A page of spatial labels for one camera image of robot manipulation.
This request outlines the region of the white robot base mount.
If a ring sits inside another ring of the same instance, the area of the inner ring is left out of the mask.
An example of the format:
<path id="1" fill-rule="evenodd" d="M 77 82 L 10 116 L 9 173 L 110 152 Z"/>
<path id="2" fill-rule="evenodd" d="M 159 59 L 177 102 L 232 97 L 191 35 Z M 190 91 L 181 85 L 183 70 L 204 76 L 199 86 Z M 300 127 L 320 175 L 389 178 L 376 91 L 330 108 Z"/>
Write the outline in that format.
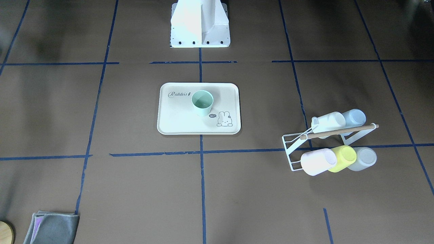
<path id="1" fill-rule="evenodd" d="M 231 44 L 226 0 L 179 0 L 172 4 L 172 48 L 226 48 Z"/>

